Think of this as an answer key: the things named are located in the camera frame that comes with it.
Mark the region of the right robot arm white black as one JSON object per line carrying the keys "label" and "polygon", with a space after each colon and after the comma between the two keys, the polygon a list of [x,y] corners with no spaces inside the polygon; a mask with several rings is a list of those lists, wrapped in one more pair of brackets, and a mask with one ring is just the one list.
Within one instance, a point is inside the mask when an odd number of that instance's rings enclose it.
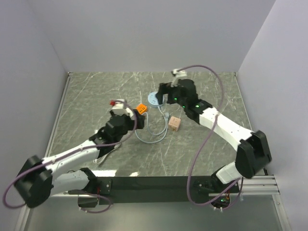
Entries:
{"label": "right robot arm white black", "polygon": [[213,128],[236,151],[235,161],[212,174],[210,185],[213,190],[222,192],[228,183],[238,178],[251,179],[272,161],[265,133],[260,130],[253,132],[220,114],[213,105],[198,97],[192,80],[180,79],[176,86],[161,83],[156,94],[159,103],[165,94],[168,95],[168,104],[179,104],[189,119]]}

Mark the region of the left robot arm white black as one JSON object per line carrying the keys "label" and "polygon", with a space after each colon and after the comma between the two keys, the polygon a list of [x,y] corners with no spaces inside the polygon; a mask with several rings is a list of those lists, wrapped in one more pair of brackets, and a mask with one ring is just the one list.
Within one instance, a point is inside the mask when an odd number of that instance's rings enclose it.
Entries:
{"label": "left robot arm white black", "polygon": [[82,144],[63,153],[40,159],[27,159],[14,187],[29,208],[44,203],[51,195],[65,191],[97,193],[101,182],[87,167],[73,171],[85,162],[102,158],[123,141],[127,133],[144,128],[145,116],[133,110],[133,116],[112,114],[105,126]]}

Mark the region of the orange power strip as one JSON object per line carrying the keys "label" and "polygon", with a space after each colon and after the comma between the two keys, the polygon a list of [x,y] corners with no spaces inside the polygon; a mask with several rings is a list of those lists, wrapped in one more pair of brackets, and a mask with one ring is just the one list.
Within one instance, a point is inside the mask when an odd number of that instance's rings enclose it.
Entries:
{"label": "orange power strip", "polygon": [[139,113],[140,115],[142,115],[142,114],[144,114],[144,113],[146,113],[146,112],[148,111],[147,106],[144,105],[144,104],[142,104],[142,103],[140,103],[140,104],[136,107],[136,110],[138,111],[138,113]]}

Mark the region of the pink cube plug adapter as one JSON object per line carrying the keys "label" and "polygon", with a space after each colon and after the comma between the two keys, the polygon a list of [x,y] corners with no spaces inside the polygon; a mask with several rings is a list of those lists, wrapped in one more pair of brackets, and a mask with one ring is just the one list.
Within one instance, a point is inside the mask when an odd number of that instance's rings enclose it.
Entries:
{"label": "pink cube plug adapter", "polygon": [[180,124],[181,124],[181,119],[180,118],[171,116],[171,118],[170,118],[170,120],[168,122],[168,126],[167,127],[171,131],[178,131],[178,129],[180,127]]}

